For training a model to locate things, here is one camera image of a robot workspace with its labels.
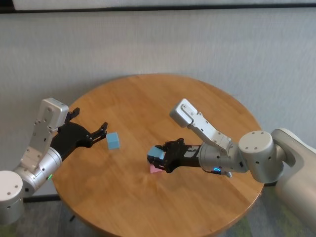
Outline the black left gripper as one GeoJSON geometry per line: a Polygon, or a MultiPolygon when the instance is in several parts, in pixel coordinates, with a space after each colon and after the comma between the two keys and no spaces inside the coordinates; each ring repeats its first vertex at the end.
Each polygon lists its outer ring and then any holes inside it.
{"type": "Polygon", "coordinates": [[[80,108],[67,113],[65,125],[58,129],[57,135],[52,139],[50,146],[60,155],[64,161],[76,148],[91,148],[93,144],[103,140],[107,136],[108,123],[104,122],[100,128],[92,133],[83,126],[70,122],[80,114],[80,108]]]}

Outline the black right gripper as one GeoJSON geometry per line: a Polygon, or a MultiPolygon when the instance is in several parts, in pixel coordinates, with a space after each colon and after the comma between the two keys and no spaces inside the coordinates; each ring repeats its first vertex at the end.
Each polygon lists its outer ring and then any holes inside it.
{"type": "Polygon", "coordinates": [[[163,160],[157,157],[148,157],[151,170],[165,170],[173,172],[176,168],[200,167],[198,154],[200,145],[186,145],[184,139],[168,141],[158,145],[158,149],[165,152],[163,160]]]}

